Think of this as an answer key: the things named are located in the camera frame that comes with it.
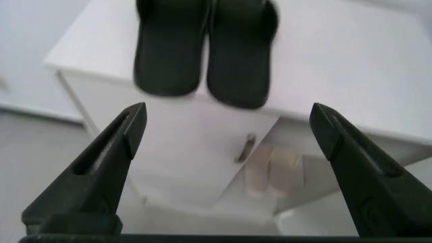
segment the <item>cabinet door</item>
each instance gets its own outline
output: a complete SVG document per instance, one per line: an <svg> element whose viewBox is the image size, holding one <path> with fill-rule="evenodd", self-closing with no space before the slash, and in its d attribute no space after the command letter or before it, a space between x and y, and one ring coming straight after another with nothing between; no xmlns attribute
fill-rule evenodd
<svg viewBox="0 0 432 243"><path fill-rule="evenodd" d="M165 201L215 203L243 165L235 160L248 134L256 147L278 119L194 97L153 97L130 83L65 79L98 131L125 107L146 103L147 127L130 176L141 194Z"/></svg>

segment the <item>gray floor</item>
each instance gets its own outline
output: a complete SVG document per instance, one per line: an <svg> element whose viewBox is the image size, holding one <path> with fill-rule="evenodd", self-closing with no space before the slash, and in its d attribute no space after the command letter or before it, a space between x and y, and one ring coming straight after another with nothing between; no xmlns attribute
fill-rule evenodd
<svg viewBox="0 0 432 243"><path fill-rule="evenodd" d="M83 127L0 111L0 242L25 234L21 212L90 143ZM269 225L208 219L144 204L127 183L118 215L123 233L275 235Z"/></svg>

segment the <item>black sandal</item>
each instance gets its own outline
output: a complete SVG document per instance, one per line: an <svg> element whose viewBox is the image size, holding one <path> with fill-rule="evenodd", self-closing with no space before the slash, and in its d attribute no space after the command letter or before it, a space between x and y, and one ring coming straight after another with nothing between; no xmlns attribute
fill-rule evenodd
<svg viewBox="0 0 432 243"><path fill-rule="evenodd" d="M278 19L266 0L218 0L210 23L207 85L219 101L258 109L268 97Z"/></svg>
<svg viewBox="0 0 432 243"><path fill-rule="evenodd" d="M140 16L134 66L136 85L164 97L196 90L211 2L137 0L136 7Z"/></svg>

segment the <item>cabinet top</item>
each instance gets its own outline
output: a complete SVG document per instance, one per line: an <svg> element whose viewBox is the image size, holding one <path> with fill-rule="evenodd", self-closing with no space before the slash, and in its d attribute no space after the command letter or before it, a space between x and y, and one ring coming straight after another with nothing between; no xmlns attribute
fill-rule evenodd
<svg viewBox="0 0 432 243"><path fill-rule="evenodd" d="M308 119L319 102L365 132L432 144L432 46L415 16L359 1L277 0L271 88L260 111ZM135 0L92 0L45 59L132 83ZM211 97L202 78L193 99Z"/></svg>

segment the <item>cabinet door handle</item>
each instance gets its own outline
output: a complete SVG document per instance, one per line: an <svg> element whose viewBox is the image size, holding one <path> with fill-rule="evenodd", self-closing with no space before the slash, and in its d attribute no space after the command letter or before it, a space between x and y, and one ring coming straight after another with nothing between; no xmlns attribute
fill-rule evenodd
<svg viewBox="0 0 432 243"><path fill-rule="evenodd" d="M238 158L236 158L236 163L243 163L249 157L252 149L254 148L255 142L257 141L257 135L248 134L246 144L244 145L243 151Z"/></svg>

